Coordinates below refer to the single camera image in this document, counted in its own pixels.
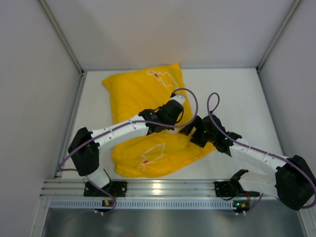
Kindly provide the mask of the yellow Pikachu pillowcase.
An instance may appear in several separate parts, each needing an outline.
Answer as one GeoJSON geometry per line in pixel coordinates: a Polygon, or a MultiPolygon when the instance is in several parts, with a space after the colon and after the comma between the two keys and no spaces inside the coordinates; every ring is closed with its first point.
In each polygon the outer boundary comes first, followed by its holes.
{"type": "MultiPolygon", "coordinates": [[[[175,89],[185,87],[178,64],[116,74],[102,83],[110,93],[114,123],[165,104],[175,89]]],[[[116,145],[112,153],[115,172],[126,178],[161,177],[215,150],[210,143],[201,148],[188,136],[165,131],[116,145]]]]}

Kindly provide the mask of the white pillow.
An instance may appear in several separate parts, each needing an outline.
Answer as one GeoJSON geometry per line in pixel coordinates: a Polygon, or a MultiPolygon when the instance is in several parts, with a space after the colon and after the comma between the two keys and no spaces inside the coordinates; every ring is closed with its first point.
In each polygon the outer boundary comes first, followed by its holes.
{"type": "Polygon", "coordinates": [[[180,129],[174,128],[174,129],[167,129],[165,132],[168,134],[178,134],[180,129]]]}

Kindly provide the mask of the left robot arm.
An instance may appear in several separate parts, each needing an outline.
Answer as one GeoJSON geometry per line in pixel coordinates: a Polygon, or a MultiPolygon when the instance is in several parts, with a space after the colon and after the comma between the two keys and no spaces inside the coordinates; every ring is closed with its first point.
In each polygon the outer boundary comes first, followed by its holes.
{"type": "Polygon", "coordinates": [[[175,94],[157,111],[145,109],[124,122],[103,129],[79,129],[68,148],[79,176],[86,177],[91,184],[101,189],[108,186],[111,179],[100,167],[100,149],[107,150],[133,138],[173,129],[179,115],[184,111],[185,101],[184,96],[175,94]]]}

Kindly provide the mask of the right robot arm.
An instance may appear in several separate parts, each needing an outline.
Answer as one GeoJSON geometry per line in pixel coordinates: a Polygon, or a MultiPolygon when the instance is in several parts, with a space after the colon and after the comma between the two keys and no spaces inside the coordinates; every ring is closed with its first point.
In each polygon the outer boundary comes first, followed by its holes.
{"type": "Polygon", "coordinates": [[[316,178],[306,161],[295,155],[291,158],[277,156],[251,145],[237,133],[226,131],[220,120],[196,117],[179,131],[190,136],[190,142],[204,148],[208,143],[235,161],[246,162],[261,170],[260,174],[241,169],[229,181],[216,182],[216,195],[241,197],[247,192],[276,197],[292,210],[306,207],[315,194],[316,178]]]}

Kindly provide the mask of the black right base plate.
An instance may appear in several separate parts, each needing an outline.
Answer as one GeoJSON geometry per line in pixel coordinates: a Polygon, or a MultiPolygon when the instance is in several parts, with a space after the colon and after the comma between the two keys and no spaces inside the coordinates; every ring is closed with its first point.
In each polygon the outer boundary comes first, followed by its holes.
{"type": "Polygon", "coordinates": [[[216,181],[214,182],[215,194],[220,198],[232,198],[235,196],[234,187],[229,181],[216,181]]]}

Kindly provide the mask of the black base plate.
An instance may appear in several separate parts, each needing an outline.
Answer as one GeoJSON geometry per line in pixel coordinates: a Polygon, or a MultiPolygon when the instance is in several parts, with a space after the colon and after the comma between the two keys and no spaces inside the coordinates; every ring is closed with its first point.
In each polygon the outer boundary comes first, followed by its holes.
{"type": "Polygon", "coordinates": [[[232,198],[235,196],[234,187],[229,181],[216,181],[214,182],[215,194],[220,198],[232,198]]]}
{"type": "MultiPolygon", "coordinates": [[[[125,181],[111,181],[107,186],[103,188],[110,195],[117,197],[125,197],[127,192],[127,182],[125,181]]],[[[85,183],[84,197],[108,197],[107,194],[98,190],[89,181],[85,183]]]]}

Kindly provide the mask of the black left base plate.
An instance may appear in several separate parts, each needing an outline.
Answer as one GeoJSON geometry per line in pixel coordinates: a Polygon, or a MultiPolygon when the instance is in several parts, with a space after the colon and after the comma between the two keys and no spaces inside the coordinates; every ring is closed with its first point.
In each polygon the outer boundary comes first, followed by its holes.
{"type": "MultiPolygon", "coordinates": [[[[125,181],[111,181],[107,186],[103,188],[110,195],[117,197],[125,197],[127,192],[127,182],[125,181]]],[[[107,194],[98,190],[89,181],[85,183],[84,197],[108,197],[107,194]]]]}

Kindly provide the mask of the aluminium mounting rail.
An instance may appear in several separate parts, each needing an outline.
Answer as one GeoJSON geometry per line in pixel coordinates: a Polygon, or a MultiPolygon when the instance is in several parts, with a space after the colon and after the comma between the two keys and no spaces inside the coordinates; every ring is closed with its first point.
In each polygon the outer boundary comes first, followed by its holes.
{"type": "MultiPolygon", "coordinates": [[[[127,182],[125,198],[215,198],[213,180],[114,180],[127,182]]],[[[85,183],[79,179],[45,180],[40,196],[81,198],[85,183]]]]}

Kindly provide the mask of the right aluminium frame post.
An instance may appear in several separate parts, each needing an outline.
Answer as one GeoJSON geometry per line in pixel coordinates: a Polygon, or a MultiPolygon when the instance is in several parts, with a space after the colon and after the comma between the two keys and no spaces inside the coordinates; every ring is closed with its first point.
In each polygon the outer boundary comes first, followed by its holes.
{"type": "Polygon", "coordinates": [[[288,25],[290,24],[292,18],[300,8],[303,0],[293,0],[290,8],[287,10],[285,16],[282,18],[281,23],[279,24],[277,31],[274,33],[272,39],[270,40],[268,47],[265,49],[263,56],[261,57],[258,65],[256,66],[257,74],[260,74],[262,71],[266,61],[268,60],[269,56],[271,55],[272,51],[274,50],[275,46],[279,42],[281,36],[287,29],[288,25]]]}

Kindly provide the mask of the aluminium frame post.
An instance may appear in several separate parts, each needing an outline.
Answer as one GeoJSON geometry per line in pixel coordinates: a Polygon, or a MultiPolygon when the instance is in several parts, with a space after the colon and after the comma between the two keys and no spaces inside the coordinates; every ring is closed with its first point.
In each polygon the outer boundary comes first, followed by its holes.
{"type": "Polygon", "coordinates": [[[39,4],[41,10],[44,12],[44,15],[50,22],[50,25],[53,27],[58,39],[60,40],[61,44],[63,45],[67,55],[69,56],[70,60],[72,61],[73,65],[75,66],[76,70],[80,75],[84,74],[84,69],[80,65],[77,57],[75,56],[75,53],[70,46],[69,41],[67,40],[64,32],[61,29],[60,24],[58,23],[56,17],[54,16],[50,6],[48,5],[46,0],[36,0],[36,2],[39,4]]]}
{"type": "Polygon", "coordinates": [[[268,60],[269,56],[271,55],[272,51],[274,50],[275,46],[279,42],[281,36],[287,29],[288,25],[290,24],[292,18],[300,8],[303,0],[293,0],[290,8],[287,10],[285,16],[282,18],[281,23],[279,24],[277,31],[274,33],[272,39],[270,40],[268,47],[265,49],[263,56],[261,57],[258,65],[256,66],[257,74],[260,74],[262,71],[266,61],[268,60]]]}

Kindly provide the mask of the left aluminium frame post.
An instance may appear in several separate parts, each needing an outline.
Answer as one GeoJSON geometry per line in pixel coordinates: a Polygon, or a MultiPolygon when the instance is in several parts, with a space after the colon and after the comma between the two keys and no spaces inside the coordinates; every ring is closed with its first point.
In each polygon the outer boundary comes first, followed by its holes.
{"type": "Polygon", "coordinates": [[[75,53],[70,46],[69,41],[67,40],[64,32],[61,29],[60,24],[58,23],[56,17],[54,16],[50,6],[48,5],[46,0],[36,0],[36,2],[39,4],[41,10],[44,12],[44,15],[50,22],[50,25],[53,27],[58,39],[60,40],[61,44],[63,45],[67,55],[69,56],[70,60],[72,61],[73,65],[75,66],[76,70],[80,75],[84,74],[84,69],[80,65],[77,57],[75,56],[75,53]]]}

